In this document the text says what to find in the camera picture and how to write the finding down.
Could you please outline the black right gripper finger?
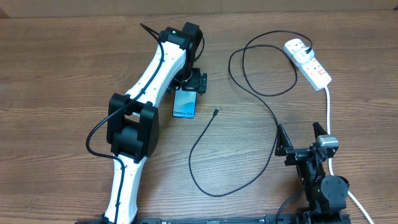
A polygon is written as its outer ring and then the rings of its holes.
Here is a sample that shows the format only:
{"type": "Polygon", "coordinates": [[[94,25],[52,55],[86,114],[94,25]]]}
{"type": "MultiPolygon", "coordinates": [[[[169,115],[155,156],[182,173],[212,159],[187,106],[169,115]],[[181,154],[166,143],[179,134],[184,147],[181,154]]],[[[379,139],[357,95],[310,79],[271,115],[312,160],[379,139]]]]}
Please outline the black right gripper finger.
{"type": "Polygon", "coordinates": [[[319,122],[314,122],[314,123],[312,124],[312,126],[313,126],[313,131],[314,131],[315,139],[316,139],[317,137],[319,137],[319,136],[327,135],[327,131],[325,131],[325,130],[323,129],[323,127],[320,125],[319,122]]]}
{"type": "Polygon", "coordinates": [[[276,156],[287,156],[291,154],[294,150],[294,147],[283,127],[283,125],[279,124],[277,127],[277,144],[275,149],[276,156]]]}

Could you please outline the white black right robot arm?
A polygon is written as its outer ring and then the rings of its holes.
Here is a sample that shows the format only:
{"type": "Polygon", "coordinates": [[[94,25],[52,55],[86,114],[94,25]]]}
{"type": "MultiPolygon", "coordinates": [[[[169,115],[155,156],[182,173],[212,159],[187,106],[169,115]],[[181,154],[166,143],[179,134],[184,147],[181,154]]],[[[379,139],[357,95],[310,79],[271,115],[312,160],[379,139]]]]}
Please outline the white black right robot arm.
{"type": "Polygon", "coordinates": [[[333,158],[339,148],[337,138],[328,134],[322,126],[313,123],[315,142],[308,148],[293,147],[283,125],[277,126],[277,146],[275,155],[285,157],[286,166],[296,167],[303,189],[288,198],[279,208],[276,223],[350,223],[348,215],[342,214],[346,208],[349,182],[338,175],[326,175],[322,163],[333,158]],[[307,206],[298,208],[296,214],[281,218],[283,208],[291,200],[304,193],[307,206]]]}

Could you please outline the Galaxy S24 smartphone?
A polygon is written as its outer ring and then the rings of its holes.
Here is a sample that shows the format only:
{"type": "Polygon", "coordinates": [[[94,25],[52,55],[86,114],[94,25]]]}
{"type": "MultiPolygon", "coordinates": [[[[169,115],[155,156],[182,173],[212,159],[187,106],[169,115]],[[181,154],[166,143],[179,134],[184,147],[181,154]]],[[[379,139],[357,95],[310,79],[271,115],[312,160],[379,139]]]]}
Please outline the Galaxy S24 smartphone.
{"type": "Polygon", "coordinates": [[[193,119],[195,117],[196,102],[197,92],[184,91],[182,89],[176,90],[172,111],[173,117],[193,119]]]}

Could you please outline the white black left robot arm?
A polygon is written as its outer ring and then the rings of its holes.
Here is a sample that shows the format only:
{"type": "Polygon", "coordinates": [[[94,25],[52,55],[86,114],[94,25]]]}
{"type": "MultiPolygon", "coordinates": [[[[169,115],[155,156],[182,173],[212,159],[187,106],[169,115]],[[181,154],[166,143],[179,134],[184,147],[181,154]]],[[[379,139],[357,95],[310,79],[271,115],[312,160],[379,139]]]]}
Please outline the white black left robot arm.
{"type": "Polygon", "coordinates": [[[174,88],[206,92],[207,75],[193,66],[203,32],[186,22],[181,30],[148,30],[158,43],[151,63],[125,94],[115,93],[108,106],[106,141],[111,146],[114,177],[111,198],[100,223],[133,223],[137,194],[146,160],[159,140],[159,103],[174,88]]]}

